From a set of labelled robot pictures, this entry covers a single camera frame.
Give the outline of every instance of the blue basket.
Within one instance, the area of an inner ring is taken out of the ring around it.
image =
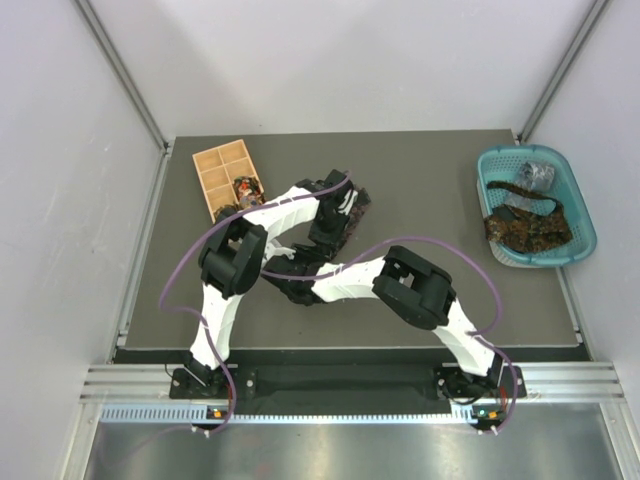
[[[591,223],[587,206],[584,203],[569,162],[555,150],[541,145],[498,146],[480,155],[478,159],[479,189],[482,192],[483,210],[489,215],[493,209],[504,203],[506,191],[487,189],[487,183],[494,180],[514,182],[520,167],[525,162],[544,162],[553,165],[555,178],[551,189],[544,195],[557,198],[564,205],[564,213],[573,234],[573,240],[546,252],[536,254],[518,253],[504,245],[493,244],[511,261],[530,267],[560,267],[579,262],[587,258],[596,248],[596,231]],[[554,208],[550,200],[532,202],[532,210],[547,215]]]

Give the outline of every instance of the gray table surface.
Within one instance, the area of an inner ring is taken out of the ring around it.
[[[191,155],[238,137],[179,137],[138,291],[127,348],[186,348],[197,320],[159,312],[160,291],[184,252],[211,227]],[[513,144],[508,130],[251,135],[244,140],[264,184],[276,197],[303,178],[324,178],[349,169],[366,187],[372,205],[336,262],[346,261],[390,237],[425,235],[462,249],[495,281],[505,316],[487,337],[503,346],[576,345],[571,319],[554,270],[509,268],[498,263],[484,239],[475,188],[478,155],[497,144]],[[281,241],[304,241],[308,225]],[[462,306],[477,326],[487,325],[495,306],[482,279],[443,249],[412,243],[416,253],[453,277]],[[202,287],[196,259],[175,284],[172,305],[200,309]],[[303,307],[258,281],[237,314],[234,348],[439,347],[430,332],[417,330],[373,300]]]

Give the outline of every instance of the white enclosure wall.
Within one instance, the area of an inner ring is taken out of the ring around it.
[[[640,3],[615,0],[533,136],[571,162],[598,248],[569,268],[598,358],[640,423]]]
[[[175,135],[519,130],[591,0],[93,0]]]
[[[4,2],[0,45],[0,478],[50,479],[159,152],[72,2]]]

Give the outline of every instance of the brown cloth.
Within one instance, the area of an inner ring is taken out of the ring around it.
[[[555,198],[531,192],[508,182],[489,182],[487,188],[501,188],[533,200],[551,200],[556,206],[549,215],[538,215],[511,205],[500,205],[484,219],[487,239],[520,253],[538,253],[569,243],[573,238],[564,217],[564,207]]]

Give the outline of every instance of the wooden compartment box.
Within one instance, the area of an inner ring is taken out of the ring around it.
[[[238,199],[233,191],[233,180],[237,177],[254,177],[264,192],[244,140],[236,140],[195,153],[193,163],[214,223],[214,214],[220,207],[238,205]]]

